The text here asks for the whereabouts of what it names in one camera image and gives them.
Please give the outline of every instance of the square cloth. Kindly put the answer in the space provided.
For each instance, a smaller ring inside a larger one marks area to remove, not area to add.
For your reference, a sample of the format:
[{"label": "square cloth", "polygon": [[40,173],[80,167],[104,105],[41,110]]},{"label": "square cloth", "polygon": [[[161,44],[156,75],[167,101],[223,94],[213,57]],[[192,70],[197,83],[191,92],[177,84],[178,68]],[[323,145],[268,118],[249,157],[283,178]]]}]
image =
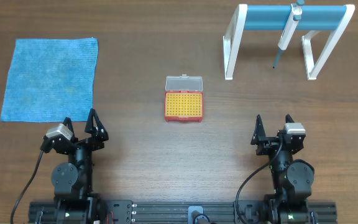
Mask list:
[{"label": "square cloth", "polygon": [[1,121],[86,121],[97,59],[95,38],[16,40]]}]

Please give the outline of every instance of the transparent lid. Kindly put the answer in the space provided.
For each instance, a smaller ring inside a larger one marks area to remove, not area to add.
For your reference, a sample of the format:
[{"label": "transparent lid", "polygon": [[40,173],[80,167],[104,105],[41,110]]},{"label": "transparent lid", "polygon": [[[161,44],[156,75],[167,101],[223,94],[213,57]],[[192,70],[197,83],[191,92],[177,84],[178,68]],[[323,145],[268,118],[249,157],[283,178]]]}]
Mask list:
[{"label": "transparent lid", "polygon": [[179,77],[167,76],[165,91],[203,91],[203,77],[188,77],[183,74]]}]

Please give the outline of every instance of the white stand leg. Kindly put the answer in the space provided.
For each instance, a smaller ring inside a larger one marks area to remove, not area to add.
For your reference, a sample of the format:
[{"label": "white stand leg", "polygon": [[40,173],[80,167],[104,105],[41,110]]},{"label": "white stand leg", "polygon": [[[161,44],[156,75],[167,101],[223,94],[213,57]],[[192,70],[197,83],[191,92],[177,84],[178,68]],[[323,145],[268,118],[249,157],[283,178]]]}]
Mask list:
[{"label": "white stand leg", "polygon": [[302,37],[302,46],[303,46],[303,55],[305,56],[305,65],[306,73],[308,75],[308,80],[316,80],[317,75],[326,63],[329,54],[333,51],[336,43],[339,38],[342,36],[345,28],[347,27],[350,19],[353,16],[354,5],[346,5],[346,12],[342,20],[340,21],[336,30],[332,31],[328,37],[327,43],[324,46],[323,51],[321,52],[320,57],[317,59],[316,64],[314,64],[313,53],[311,51],[310,40],[314,37],[319,31],[312,30]]},{"label": "white stand leg", "polygon": [[223,36],[223,63],[224,79],[232,80],[234,66],[236,65],[237,54],[239,52],[242,32],[246,23],[247,5],[240,4],[230,21],[226,34]]}]

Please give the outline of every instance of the wooden table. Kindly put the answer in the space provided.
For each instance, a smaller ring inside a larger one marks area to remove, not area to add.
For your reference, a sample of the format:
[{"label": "wooden table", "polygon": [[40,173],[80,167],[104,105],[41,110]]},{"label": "wooden table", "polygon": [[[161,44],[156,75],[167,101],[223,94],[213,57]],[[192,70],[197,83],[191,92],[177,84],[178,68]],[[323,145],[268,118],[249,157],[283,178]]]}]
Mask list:
[{"label": "wooden table", "polygon": [[[0,0],[0,114],[15,39],[96,37],[94,108],[110,140],[94,153],[95,192],[107,199],[232,202],[241,182],[267,161],[249,144],[257,114],[273,136],[289,113],[306,128],[295,158],[316,169],[311,199],[336,201],[339,223],[358,223],[358,1],[310,3],[356,4],[316,81],[306,81],[301,31],[276,69],[281,32],[244,33],[234,81],[224,81],[222,36],[240,3],[291,1]],[[327,36],[313,39],[313,51]],[[165,77],[182,73],[203,77],[202,123],[164,121]],[[0,222],[9,221],[52,125],[0,122]],[[86,136],[84,123],[74,127]],[[29,202],[53,198],[51,172],[66,160],[44,155],[16,222],[27,221]],[[272,190],[263,170],[241,198],[262,199]]]}]

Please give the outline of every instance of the black cable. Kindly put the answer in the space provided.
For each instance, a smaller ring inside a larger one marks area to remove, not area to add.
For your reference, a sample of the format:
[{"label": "black cable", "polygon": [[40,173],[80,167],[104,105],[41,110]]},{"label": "black cable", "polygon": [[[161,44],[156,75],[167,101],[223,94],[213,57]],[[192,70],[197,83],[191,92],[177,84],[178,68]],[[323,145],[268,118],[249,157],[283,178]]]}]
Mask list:
[{"label": "black cable", "polygon": [[12,209],[12,213],[11,213],[11,224],[13,224],[13,216],[15,215],[15,211],[17,209],[17,206],[19,205],[19,202],[20,200],[22,199],[23,195],[24,195],[24,192],[27,190],[27,188],[29,188],[29,185],[31,184],[32,180],[34,179],[36,173],[37,173],[37,170],[38,170],[38,166],[40,165],[40,162],[41,162],[41,158],[42,158],[42,155],[44,154],[43,151],[41,151],[40,153],[40,156],[38,157],[38,160],[37,160],[37,164],[35,165],[35,169],[34,169],[34,172],[32,173],[32,176],[29,180],[29,182],[27,183],[27,185],[24,187],[22,193],[20,194],[19,196],[19,199],[17,199],[17,202],[15,204],[15,206],[13,207]]},{"label": "black cable", "polygon": [[240,193],[241,193],[242,188],[245,186],[245,184],[246,184],[254,175],[256,175],[259,171],[261,171],[261,170],[264,169],[265,167],[269,166],[269,165],[276,159],[276,157],[277,157],[278,153],[280,153],[282,147],[283,147],[283,141],[282,141],[282,139],[280,138],[280,147],[278,148],[276,155],[275,155],[269,162],[267,162],[265,165],[259,167],[257,170],[255,170],[253,173],[251,173],[251,175],[250,175],[248,178],[246,178],[246,180],[241,184],[239,190],[237,191],[236,202],[235,202],[234,206],[236,206],[237,215],[238,215],[239,219],[241,220],[241,222],[242,222],[243,224],[248,224],[248,223],[247,223],[247,221],[245,221],[245,220],[241,217],[240,210],[239,210],[239,207],[240,207],[240,205],[239,205],[239,196],[240,196]]}]

